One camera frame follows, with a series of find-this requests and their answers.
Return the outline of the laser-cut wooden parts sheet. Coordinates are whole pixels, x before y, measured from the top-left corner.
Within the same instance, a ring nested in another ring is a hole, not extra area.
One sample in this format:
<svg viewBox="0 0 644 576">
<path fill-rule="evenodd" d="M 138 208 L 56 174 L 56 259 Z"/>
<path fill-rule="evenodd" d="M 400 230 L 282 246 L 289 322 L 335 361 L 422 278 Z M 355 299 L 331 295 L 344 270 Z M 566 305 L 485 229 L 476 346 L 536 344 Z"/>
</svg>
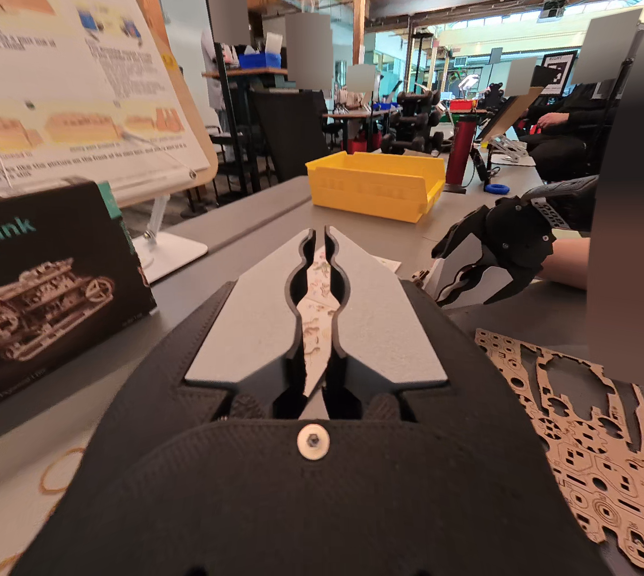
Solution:
<svg viewBox="0 0 644 576">
<path fill-rule="evenodd" d="M 643 446 L 634 450 L 626 408 L 603 367 L 477 329 L 475 341 L 503 375 L 545 443 L 559 490 L 586 536 L 643 572 Z"/>
</svg>

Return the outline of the yellow plastic bin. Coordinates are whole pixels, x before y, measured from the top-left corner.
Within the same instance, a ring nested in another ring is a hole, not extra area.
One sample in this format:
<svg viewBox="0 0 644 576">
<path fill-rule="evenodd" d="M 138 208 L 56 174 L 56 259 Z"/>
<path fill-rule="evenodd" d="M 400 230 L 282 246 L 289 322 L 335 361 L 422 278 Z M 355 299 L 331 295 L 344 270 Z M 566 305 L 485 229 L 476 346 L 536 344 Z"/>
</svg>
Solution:
<svg viewBox="0 0 644 576">
<path fill-rule="evenodd" d="M 306 163 L 313 204 L 416 224 L 446 183 L 440 158 L 335 153 Z"/>
</svg>

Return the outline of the black model kit box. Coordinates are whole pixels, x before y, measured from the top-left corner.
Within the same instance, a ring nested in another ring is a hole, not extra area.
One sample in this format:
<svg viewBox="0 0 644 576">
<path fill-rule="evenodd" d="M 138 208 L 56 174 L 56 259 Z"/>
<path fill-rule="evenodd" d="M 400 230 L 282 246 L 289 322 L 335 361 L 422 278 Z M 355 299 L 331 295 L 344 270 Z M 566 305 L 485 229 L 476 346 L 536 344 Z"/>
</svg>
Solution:
<svg viewBox="0 0 644 576">
<path fill-rule="evenodd" d="M 156 307 L 108 182 L 1 195 L 1 401 Z"/>
</svg>

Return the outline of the person's right forearm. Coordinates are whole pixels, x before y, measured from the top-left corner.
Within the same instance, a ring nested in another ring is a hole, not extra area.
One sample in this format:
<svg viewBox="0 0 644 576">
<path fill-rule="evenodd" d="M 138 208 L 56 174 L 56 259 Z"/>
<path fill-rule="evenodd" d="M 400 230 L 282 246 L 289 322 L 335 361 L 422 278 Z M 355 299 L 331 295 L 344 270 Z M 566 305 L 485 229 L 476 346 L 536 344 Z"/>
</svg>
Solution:
<svg viewBox="0 0 644 576">
<path fill-rule="evenodd" d="M 583 237 L 556 240 L 536 278 L 586 291 L 590 244 Z"/>
</svg>

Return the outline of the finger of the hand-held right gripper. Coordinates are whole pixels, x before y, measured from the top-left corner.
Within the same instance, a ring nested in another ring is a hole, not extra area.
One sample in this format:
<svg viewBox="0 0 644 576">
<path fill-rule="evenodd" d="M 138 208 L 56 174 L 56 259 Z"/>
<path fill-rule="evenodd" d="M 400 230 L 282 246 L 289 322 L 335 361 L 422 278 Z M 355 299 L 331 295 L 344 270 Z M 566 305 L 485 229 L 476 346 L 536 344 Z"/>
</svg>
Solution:
<svg viewBox="0 0 644 576">
<path fill-rule="evenodd" d="M 449 254 L 436 258 L 424 284 L 431 298 L 440 298 L 455 285 L 460 275 L 473 267 L 483 256 L 482 243 L 473 233 L 468 234 Z"/>
<path fill-rule="evenodd" d="M 502 267 L 472 268 L 447 288 L 439 299 L 439 306 L 446 309 L 482 305 L 499 291 L 511 284 L 513 277 Z"/>
</svg>

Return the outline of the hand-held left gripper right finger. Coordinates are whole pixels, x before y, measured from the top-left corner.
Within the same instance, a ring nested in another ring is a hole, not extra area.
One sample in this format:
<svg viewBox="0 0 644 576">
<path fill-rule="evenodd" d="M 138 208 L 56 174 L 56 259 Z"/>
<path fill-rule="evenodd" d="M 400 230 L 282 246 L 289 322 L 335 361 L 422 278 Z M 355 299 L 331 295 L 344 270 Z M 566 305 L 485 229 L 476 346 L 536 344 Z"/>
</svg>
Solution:
<svg viewBox="0 0 644 576">
<path fill-rule="evenodd" d="M 325 228 L 332 357 L 349 391 L 406 391 L 447 383 L 398 276 L 333 226 Z"/>
</svg>

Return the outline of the printed instruction page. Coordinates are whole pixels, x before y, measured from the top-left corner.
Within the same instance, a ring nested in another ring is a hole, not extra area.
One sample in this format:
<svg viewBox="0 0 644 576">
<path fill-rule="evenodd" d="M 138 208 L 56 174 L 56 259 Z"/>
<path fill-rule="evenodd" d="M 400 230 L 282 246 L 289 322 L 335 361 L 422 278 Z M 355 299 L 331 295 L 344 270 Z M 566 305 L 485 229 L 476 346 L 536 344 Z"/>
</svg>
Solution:
<svg viewBox="0 0 644 576">
<path fill-rule="evenodd" d="M 122 204 L 197 184 L 210 144 L 136 0 L 1 0 L 1 191 L 109 182 Z"/>
</svg>

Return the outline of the black dumbbell rack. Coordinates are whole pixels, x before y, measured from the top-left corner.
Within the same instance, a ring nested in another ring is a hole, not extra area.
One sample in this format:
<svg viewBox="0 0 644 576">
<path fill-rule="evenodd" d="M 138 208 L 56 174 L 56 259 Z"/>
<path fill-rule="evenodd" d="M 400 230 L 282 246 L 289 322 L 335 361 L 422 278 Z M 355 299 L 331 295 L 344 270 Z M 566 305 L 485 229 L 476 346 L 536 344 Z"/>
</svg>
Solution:
<svg viewBox="0 0 644 576">
<path fill-rule="evenodd" d="M 444 133 L 431 130 L 439 125 L 445 110 L 440 106 L 440 92 L 400 92 L 397 110 L 390 113 L 388 132 L 382 136 L 384 154 L 442 153 Z"/>
</svg>

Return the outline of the tilted board on folding stand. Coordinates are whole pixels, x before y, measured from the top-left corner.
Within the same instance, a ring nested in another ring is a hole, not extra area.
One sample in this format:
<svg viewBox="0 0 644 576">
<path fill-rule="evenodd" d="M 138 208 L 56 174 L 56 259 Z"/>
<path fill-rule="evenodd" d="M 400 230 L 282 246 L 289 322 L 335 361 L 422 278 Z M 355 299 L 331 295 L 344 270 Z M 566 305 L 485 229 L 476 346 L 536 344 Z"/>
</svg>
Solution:
<svg viewBox="0 0 644 576">
<path fill-rule="evenodd" d="M 525 110 L 541 95 L 544 86 L 530 87 L 525 95 L 508 99 L 503 107 L 482 128 L 480 145 L 487 150 L 487 169 L 493 164 L 533 166 L 526 144 L 507 137 L 507 131 L 520 119 Z"/>
</svg>

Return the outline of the black mesh chair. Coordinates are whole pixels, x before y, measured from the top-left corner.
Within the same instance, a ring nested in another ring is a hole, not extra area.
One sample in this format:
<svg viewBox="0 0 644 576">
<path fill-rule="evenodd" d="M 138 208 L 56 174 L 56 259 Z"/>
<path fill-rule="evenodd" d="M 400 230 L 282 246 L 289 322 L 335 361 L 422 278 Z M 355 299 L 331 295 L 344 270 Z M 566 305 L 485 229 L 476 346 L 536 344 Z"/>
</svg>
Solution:
<svg viewBox="0 0 644 576">
<path fill-rule="evenodd" d="M 330 155 L 312 94 L 250 91 L 249 99 L 279 183 L 308 173 L 307 164 Z"/>
</svg>

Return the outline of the red cylinder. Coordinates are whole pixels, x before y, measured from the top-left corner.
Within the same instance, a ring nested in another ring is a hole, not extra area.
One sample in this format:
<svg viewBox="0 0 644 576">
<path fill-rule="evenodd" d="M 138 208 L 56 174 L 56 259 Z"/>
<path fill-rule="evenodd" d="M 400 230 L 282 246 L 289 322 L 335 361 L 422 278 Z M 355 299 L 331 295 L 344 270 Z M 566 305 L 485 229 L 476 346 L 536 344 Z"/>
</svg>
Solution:
<svg viewBox="0 0 644 576">
<path fill-rule="evenodd" d="M 463 177 L 470 158 L 470 151 L 477 129 L 477 115 L 466 113 L 455 125 L 453 144 L 446 168 L 445 193 L 464 194 Z"/>
</svg>

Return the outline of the tan rubber band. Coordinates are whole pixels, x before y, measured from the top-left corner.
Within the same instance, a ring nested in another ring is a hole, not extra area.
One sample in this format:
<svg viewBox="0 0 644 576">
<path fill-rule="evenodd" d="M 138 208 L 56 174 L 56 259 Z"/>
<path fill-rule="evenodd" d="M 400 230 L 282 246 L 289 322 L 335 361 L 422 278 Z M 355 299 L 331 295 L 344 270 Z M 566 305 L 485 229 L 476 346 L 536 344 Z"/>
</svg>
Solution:
<svg viewBox="0 0 644 576">
<path fill-rule="evenodd" d="M 39 478 L 39 493 L 54 496 L 67 491 L 80 467 L 85 451 L 86 447 L 75 446 L 53 459 Z"/>
</svg>

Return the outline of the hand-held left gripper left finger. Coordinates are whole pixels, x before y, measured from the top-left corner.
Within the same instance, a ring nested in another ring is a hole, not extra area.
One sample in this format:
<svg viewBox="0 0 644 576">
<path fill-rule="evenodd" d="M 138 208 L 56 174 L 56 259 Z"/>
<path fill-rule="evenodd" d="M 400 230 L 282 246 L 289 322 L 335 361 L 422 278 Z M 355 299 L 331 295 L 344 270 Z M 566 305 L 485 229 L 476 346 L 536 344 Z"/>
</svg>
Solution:
<svg viewBox="0 0 644 576">
<path fill-rule="evenodd" d="M 242 274 L 184 377 L 229 390 L 304 390 L 302 317 L 316 232 L 305 229 Z"/>
</svg>

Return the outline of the blue plastic bin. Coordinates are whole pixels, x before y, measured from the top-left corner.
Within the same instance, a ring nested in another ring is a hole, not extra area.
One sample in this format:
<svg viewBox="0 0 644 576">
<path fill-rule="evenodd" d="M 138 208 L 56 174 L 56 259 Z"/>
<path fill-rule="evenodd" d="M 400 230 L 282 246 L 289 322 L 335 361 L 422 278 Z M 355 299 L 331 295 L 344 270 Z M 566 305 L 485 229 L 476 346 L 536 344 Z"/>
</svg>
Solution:
<svg viewBox="0 0 644 576">
<path fill-rule="evenodd" d="M 239 66 L 243 70 L 281 69 L 280 53 L 248 53 L 238 55 Z"/>
</svg>

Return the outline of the folded paper instruction leaflet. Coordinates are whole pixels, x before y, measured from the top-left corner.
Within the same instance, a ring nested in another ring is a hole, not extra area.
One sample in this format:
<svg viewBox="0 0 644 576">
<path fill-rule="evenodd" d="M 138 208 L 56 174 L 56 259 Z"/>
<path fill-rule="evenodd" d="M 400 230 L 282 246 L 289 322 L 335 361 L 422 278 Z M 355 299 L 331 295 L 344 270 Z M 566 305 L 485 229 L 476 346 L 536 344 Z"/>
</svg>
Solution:
<svg viewBox="0 0 644 576">
<path fill-rule="evenodd" d="M 298 303 L 302 317 L 305 359 L 305 397 L 316 390 L 328 363 L 332 348 L 332 319 L 339 302 L 330 289 L 331 266 L 326 260 L 325 247 L 315 252 L 307 270 L 308 290 Z"/>
</svg>

